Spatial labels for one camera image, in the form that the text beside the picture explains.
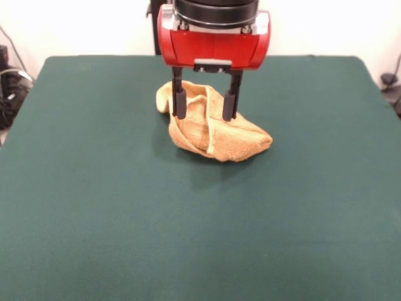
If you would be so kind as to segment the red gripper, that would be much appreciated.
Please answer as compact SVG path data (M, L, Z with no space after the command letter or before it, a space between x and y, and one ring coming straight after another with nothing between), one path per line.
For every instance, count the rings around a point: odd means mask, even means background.
M187 110L186 91L182 86L182 68L197 65L228 66L231 83L224 96L222 118L229 122L236 118L242 70L258 69L268 50L271 22L268 11L258 10L255 21L246 31L207 29L188 25L184 29L172 5L162 5L157 18L157 32L161 55L172 68L173 116L184 119Z

